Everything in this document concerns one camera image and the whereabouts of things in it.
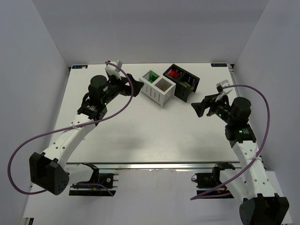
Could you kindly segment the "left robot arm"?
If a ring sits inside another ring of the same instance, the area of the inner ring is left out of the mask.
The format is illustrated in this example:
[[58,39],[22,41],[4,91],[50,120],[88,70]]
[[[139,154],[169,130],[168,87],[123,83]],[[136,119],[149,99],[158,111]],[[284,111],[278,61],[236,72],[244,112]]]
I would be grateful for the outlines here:
[[113,75],[92,77],[71,129],[64,131],[42,153],[35,152],[29,158],[31,181],[54,195],[61,194],[70,184],[98,185],[99,169],[96,166],[81,163],[68,167],[67,161],[86,135],[99,124],[98,121],[105,117],[106,106],[119,94],[136,97],[143,85],[131,74],[120,79]]

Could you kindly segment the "green long lego piece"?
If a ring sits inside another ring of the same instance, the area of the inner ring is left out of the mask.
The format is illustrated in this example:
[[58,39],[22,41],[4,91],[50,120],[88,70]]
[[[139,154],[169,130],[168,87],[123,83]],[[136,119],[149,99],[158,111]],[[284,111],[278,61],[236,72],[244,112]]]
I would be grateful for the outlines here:
[[159,75],[157,75],[156,73],[151,73],[149,74],[149,78],[148,81],[150,83],[153,83],[154,81],[156,81],[159,78]]

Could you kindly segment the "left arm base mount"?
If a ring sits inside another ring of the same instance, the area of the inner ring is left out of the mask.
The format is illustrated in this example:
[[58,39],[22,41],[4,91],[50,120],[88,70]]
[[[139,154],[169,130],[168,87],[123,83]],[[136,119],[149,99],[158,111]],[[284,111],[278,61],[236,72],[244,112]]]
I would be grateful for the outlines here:
[[101,170],[96,165],[81,163],[66,165],[69,175],[70,196],[114,196],[119,183],[119,174]]

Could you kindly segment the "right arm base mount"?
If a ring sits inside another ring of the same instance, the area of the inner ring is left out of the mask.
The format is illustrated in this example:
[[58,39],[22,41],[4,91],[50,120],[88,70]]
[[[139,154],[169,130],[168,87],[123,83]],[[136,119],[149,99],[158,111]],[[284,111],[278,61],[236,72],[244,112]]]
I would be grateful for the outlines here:
[[[235,167],[231,163],[217,163],[212,168],[211,172],[199,172],[195,173],[191,177],[191,181],[196,183],[197,187],[197,194],[201,194],[205,192],[206,190],[209,190],[217,185],[221,184],[221,181],[219,179],[220,172],[224,171],[226,169],[232,169],[236,170]],[[230,191],[227,189],[226,186],[219,188],[218,190],[215,190],[208,195],[215,196],[216,198],[233,198]]]

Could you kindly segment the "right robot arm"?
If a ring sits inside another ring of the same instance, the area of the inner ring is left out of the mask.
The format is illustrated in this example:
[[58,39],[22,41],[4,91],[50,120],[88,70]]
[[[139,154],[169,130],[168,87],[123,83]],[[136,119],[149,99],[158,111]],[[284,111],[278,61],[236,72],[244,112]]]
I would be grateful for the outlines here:
[[251,103],[237,97],[229,103],[228,97],[206,96],[200,103],[192,103],[198,117],[209,109],[208,116],[216,115],[226,123],[225,136],[236,154],[242,170],[236,172],[230,164],[218,165],[217,180],[226,186],[232,196],[241,201],[240,219],[244,225],[282,224],[289,202],[280,196],[267,177],[259,157],[256,137],[248,118]]

